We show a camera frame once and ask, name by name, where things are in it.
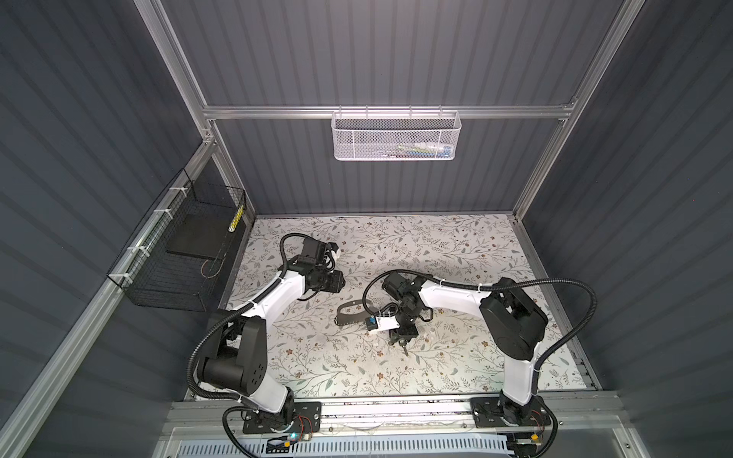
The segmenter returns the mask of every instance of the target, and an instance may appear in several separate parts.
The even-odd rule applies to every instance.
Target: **black cable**
[[[188,357],[188,362],[186,364],[186,371],[185,371],[185,377],[186,377],[186,385],[188,386],[188,389],[191,390],[191,393],[193,393],[196,396],[201,396],[203,398],[207,399],[231,399],[232,401],[240,402],[242,399],[242,396],[238,393],[232,393],[229,391],[225,392],[216,392],[216,391],[208,391],[199,386],[199,384],[196,382],[196,379],[194,378],[194,370],[196,369],[196,363],[199,359],[199,352],[201,351],[201,348],[204,346],[206,341],[213,336],[217,330],[219,330],[222,326],[227,324],[228,322],[236,319],[244,312],[251,309],[255,303],[260,302],[262,299],[266,298],[275,288],[277,288],[278,285],[282,282],[282,279],[285,277],[285,274],[287,273],[287,257],[285,256],[285,240],[291,238],[291,237],[303,237],[303,238],[309,238],[313,239],[310,235],[301,234],[298,232],[292,232],[290,234],[286,234],[283,236],[282,239],[280,239],[280,256],[282,257],[282,265],[283,269],[280,272],[280,275],[275,278],[275,281],[267,287],[264,291],[259,293],[254,299],[251,299],[249,302],[247,302],[244,306],[241,306],[238,309],[230,311],[224,318],[217,321],[214,326],[209,329],[208,332],[206,332],[206,335],[203,339],[196,345],[194,348],[194,351],[191,353],[191,356]]]
[[[237,450],[241,451],[245,457],[259,458],[257,455],[253,454],[252,452],[244,448],[244,446],[240,444],[239,440],[237,440],[237,438],[234,436],[234,433],[232,432],[232,430],[229,429],[229,421],[226,419],[226,417],[232,412],[240,412],[242,410],[247,411],[249,409],[242,405],[235,405],[224,411],[224,414],[221,416],[221,423],[224,425],[224,432],[226,433],[226,436],[229,438],[229,440],[232,441],[232,443],[234,444],[234,447],[237,447]]]
[[[530,456],[529,458],[539,458],[542,455],[544,455],[545,453],[547,453],[547,450],[550,449],[552,442],[555,441],[555,436],[557,436],[557,426],[559,425],[557,421],[557,417],[555,417],[555,414],[553,413],[553,411],[550,410],[550,408],[545,404],[545,400],[542,399],[541,396],[538,396],[537,401],[539,402],[539,405],[541,405],[542,408],[545,409],[545,411],[550,416],[550,419],[552,420],[552,431],[550,431],[550,437],[548,437],[547,441],[544,444],[542,444],[542,449],[539,450],[534,455]]]
[[[195,396],[200,396],[208,399],[231,399],[232,401],[236,402],[242,402],[243,396],[239,393],[232,393],[231,391],[224,391],[224,392],[216,392],[216,391],[208,391],[203,388],[201,388],[194,378],[194,370],[196,369],[196,363],[199,360],[199,352],[201,351],[201,348],[204,346],[207,340],[213,336],[216,331],[221,329],[223,326],[225,326],[228,322],[231,322],[232,320],[235,320],[237,317],[239,317],[241,314],[245,313],[249,309],[251,309],[255,303],[260,302],[262,299],[266,298],[275,288],[277,288],[278,285],[282,282],[282,279],[285,278],[285,275],[287,274],[287,256],[285,256],[285,240],[291,238],[291,237],[303,237],[315,240],[310,235],[301,234],[298,232],[292,232],[290,234],[286,234],[283,236],[282,239],[280,239],[280,257],[282,258],[282,266],[283,268],[280,271],[280,275],[275,278],[275,281],[267,287],[264,291],[259,293],[254,299],[251,299],[249,302],[247,302],[244,306],[241,306],[238,309],[231,310],[224,318],[217,321],[214,326],[209,329],[209,331],[206,332],[206,335],[203,339],[194,347],[194,351],[191,353],[191,356],[188,357],[188,362],[186,364],[186,370],[185,370],[185,378],[186,378],[186,385],[188,386],[188,389],[191,390],[191,393],[193,393]],[[237,412],[240,410],[250,410],[247,407],[236,405],[234,407],[230,407],[229,409],[226,409],[224,411],[224,415],[222,416],[222,423],[224,424],[224,431],[226,432],[226,436],[232,441],[232,443],[237,447],[239,451],[244,453],[247,457],[251,458],[257,458],[255,455],[251,454],[249,451],[247,451],[244,447],[242,447],[242,444],[239,443],[237,438],[234,436],[234,433],[232,433],[229,430],[229,424],[226,420],[226,416],[229,415],[231,412]]]
[[[224,335],[221,336],[222,341],[226,341],[229,339],[229,335],[233,333],[237,329],[236,325],[229,326],[226,331],[224,331]]]
[[[316,297],[316,294],[318,294],[319,292],[320,292],[320,289],[316,289],[316,292],[314,292],[313,294],[311,294],[311,295],[310,295],[310,296],[308,296],[307,298],[305,298],[305,299],[300,299],[300,298],[298,298],[298,300],[299,300],[300,302],[305,302],[306,300],[311,300],[312,298],[315,298],[315,297]]]
[[[290,232],[289,234],[284,235],[282,239],[280,239],[280,257],[282,258],[282,265],[285,267],[283,270],[280,271],[280,278],[285,278],[285,274],[287,273],[287,256],[285,256],[285,240],[291,237],[302,237],[304,239],[316,240],[313,237],[311,237],[310,235],[301,234],[300,232]]]
[[[508,289],[517,289],[517,288],[526,288],[526,287],[533,287],[537,285],[543,285],[543,284],[571,284],[577,287],[580,287],[582,289],[585,289],[585,291],[588,293],[588,296],[590,298],[590,305],[588,307],[588,311],[586,311],[585,316],[583,319],[575,326],[572,327],[572,329],[562,336],[557,342],[552,344],[549,348],[546,349],[546,351],[541,354],[541,356],[537,359],[537,362],[534,364],[534,373],[532,375],[532,387],[534,389],[533,395],[537,395],[537,379],[539,377],[539,368],[542,367],[542,364],[552,355],[555,351],[557,351],[558,348],[565,345],[570,339],[575,337],[585,326],[588,324],[588,322],[593,317],[593,314],[595,314],[596,308],[598,307],[598,297],[595,294],[595,291],[586,283],[580,281],[580,280],[573,280],[571,278],[540,278],[537,280],[528,280],[528,281],[521,281],[519,283],[505,286],[505,287],[494,287],[494,286],[474,286],[474,285],[467,285],[467,284],[460,284],[460,283],[453,283],[451,281],[442,281],[439,280],[432,275],[428,275],[426,273],[417,272],[416,270],[409,270],[409,269],[394,269],[394,270],[388,270],[384,273],[381,273],[378,275],[374,280],[372,280],[364,289],[364,293],[361,296],[361,303],[365,304],[367,302],[367,293],[369,292],[369,288],[371,288],[377,281],[379,281],[380,278],[384,278],[390,273],[408,273],[411,275],[415,275],[421,278],[425,278],[427,280],[430,280],[434,283],[442,284],[445,287],[450,288],[458,288],[458,289],[468,289],[468,290],[479,290],[484,292],[501,292],[501,291],[507,291]],[[374,315],[374,313],[369,310],[366,306],[364,307],[364,310],[368,311],[370,314]],[[530,458],[539,458],[542,455],[547,452],[547,450],[552,445],[553,441],[555,440],[555,436],[557,436],[557,429],[558,429],[558,421],[557,417],[555,417],[555,414],[552,410],[549,409],[549,407],[545,404],[545,401],[542,399],[542,397],[537,397],[540,405],[547,410],[548,415],[552,419],[553,423],[553,430],[550,433],[550,437],[548,438],[547,442],[543,445],[542,450],[540,450],[537,454],[532,455]]]
[[[528,280],[528,281],[521,281],[519,283],[513,284],[513,285],[507,285],[505,287],[494,287],[494,286],[475,286],[475,285],[469,285],[469,284],[461,284],[461,283],[453,283],[452,281],[442,281],[438,278],[433,277],[432,275],[417,272],[416,270],[409,270],[409,269],[393,269],[393,270],[387,270],[386,272],[382,272],[379,274],[374,280],[370,281],[370,283],[366,286],[364,289],[364,293],[361,296],[361,303],[362,305],[367,300],[367,293],[369,292],[369,288],[371,288],[377,281],[380,280],[380,278],[384,278],[390,273],[409,273],[411,275],[415,275],[418,277],[425,278],[427,280],[430,280],[434,283],[442,284],[445,287],[449,288],[458,288],[458,289],[468,289],[468,290],[480,290],[484,292],[501,292],[501,291],[507,291],[509,289],[518,289],[518,288],[526,288],[526,287],[534,287],[537,285],[543,285],[543,284],[553,284],[553,283],[562,283],[562,284],[571,284],[580,288],[583,288],[588,293],[588,296],[590,297],[591,303],[588,307],[588,311],[586,312],[585,317],[573,328],[562,336],[557,342],[552,344],[550,348],[546,349],[546,351],[541,354],[541,356],[537,359],[537,362],[534,364],[534,379],[537,378],[537,375],[539,374],[539,368],[542,366],[542,364],[547,360],[547,358],[550,357],[555,351],[557,351],[558,348],[565,345],[570,339],[575,337],[585,326],[588,324],[588,322],[593,317],[593,314],[596,311],[596,308],[598,307],[598,297],[595,294],[595,291],[586,283],[580,281],[580,280],[573,280],[571,278],[540,278],[537,280]],[[368,311],[370,314],[376,317],[374,312],[367,309],[366,307],[364,310]]]
[[[430,318],[429,319],[426,320],[425,318],[422,317],[422,310],[420,311],[420,315],[418,315],[417,317],[421,319],[422,321],[424,321],[425,323],[431,322],[432,321],[432,309],[430,309]]]
[[[334,269],[336,267],[336,261],[334,261],[334,256],[331,254],[331,250],[327,250],[325,252],[325,255],[326,255],[326,257],[328,257],[328,261],[330,262],[330,264],[328,265],[328,267],[326,268],[326,270],[328,270],[330,272],[331,269]]]
[[[390,302],[386,306],[379,309],[380,317],[393,317],[397,314],[398,305],[396,302]]]

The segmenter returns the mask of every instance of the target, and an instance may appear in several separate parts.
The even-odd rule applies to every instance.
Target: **white label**
[[[381,330],[390,330],[399,328],[399,323],[395,317],[377,317],[377,329],[369,331],[370,334],[376,334]]]

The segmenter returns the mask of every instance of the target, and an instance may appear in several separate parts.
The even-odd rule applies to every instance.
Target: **black wire basket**
[[[134,250],[125,272],[108,277],[138,306],[217,308],[245,232],[245,202],[243,189],[189,180],[166,210],[154,210],[144,240],[120,253]]]

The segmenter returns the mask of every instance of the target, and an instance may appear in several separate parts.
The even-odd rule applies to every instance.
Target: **flower pattern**
[[[533,278],[505,215],[257,220],[229,308],[239,306],[272,278],[281,264],[278,243],[288,232],[337,241],[341,254],[336,266],[346,278],[346,286],[337,295],[320,293],[307,302],[292,304],[268,334],[268,371],[298,397],[501,389],[504,356],[480,318],[438,309],[433,321],[417,325],[420,337],[407,345],[409,356],[405,356],[401,347],[388,344],[386,333],[370,335],[362,324],[339,328],[334,317],[339,304],[360,298],[374,276],[394,268],[470,284],[491,284],[503,276],[516,281]],[[287,243],[288,256],[300,249],[299,243]],[[550,317],[541,343],[544,350],[559,339],[560,332],[539,287],[525,291]],[[379,288],[370,297],[379,307],[388,302]],[[545,362],[539,387],[586,387],[566,347]]]

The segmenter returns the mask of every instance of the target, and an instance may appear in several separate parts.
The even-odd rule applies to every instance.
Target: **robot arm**
[[[245,302],[246,309],[229,326],[219,328],[202,347],[196,374],[200,381],[239,393],[241,400],[263,411],[275,426],[290,422],[292,391],[267,373],[267,332],[282,312],[306,291],[339,292],[343,274],[335,270],[339,249],[336,243],[306,238],[300,255],[280,267],[272,281]],[[231,311],[217,311],[210,328]],[[239,348],[226,341],[240,337]]]
[[[493,286],[513,284],[512,279],[502,278]],[[394,318],[391,317],[392,325],[394,322],[398,325],[389,329],[391,344],[399,342],[404,347],[418,336],[414,322],[425,309],[451,309],[483,318],[496,346],[505,354],[501,417],[511,424],[519,424],[529,417],[537,392],[534,364],[539,357],[539,342],[545,338],[548,318],[522,289],[472,291],[443,286],[425,278],[407,280],[399,273],[390,273],[382,289],[399,301]]]

